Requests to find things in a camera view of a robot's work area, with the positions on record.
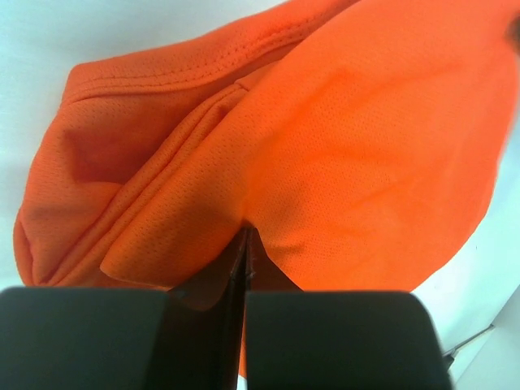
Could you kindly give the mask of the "orange t shirt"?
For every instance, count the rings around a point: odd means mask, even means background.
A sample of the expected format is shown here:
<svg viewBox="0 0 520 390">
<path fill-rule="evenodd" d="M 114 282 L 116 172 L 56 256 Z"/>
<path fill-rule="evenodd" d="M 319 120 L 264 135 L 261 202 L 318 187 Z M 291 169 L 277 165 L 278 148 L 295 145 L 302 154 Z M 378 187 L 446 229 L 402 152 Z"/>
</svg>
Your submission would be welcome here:
<svg viewBox="0 0 520 390">
<path fill-rule="evenodd" d="M 518 14 L 289 1 L 74 67 L 15 220 L 22 281 L 172 288 L 252 226 L 299 288 L 417 288 L 488 211 Z"/>
</svg>

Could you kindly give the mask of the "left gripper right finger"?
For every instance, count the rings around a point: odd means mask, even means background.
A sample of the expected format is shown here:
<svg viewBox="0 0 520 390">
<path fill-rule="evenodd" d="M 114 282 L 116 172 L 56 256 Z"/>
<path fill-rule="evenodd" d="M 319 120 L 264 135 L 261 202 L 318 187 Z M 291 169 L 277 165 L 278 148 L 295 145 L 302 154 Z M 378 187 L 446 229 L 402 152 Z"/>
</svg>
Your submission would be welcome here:
<svg viewBox="0 0 520 390">
<path fill-rule="evenodd" d="M 246 250 L 245 365 L 250 389 L 450 389 L 431 317 L 414 295 L 305 292 Z"/>
</svg>

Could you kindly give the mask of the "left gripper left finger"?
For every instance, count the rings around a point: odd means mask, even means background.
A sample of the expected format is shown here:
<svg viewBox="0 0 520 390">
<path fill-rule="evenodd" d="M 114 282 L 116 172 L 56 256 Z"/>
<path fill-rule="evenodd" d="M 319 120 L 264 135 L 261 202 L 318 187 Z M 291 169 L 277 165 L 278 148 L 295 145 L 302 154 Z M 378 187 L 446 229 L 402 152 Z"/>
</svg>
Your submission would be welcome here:
<svg viewBox="0 0 520 390">
<path fill-rule="evenodd" d="M 4 389 L 234 389 L 247 233 L 167 292 L 9 288 L 1 294 Z"/>
</svg>

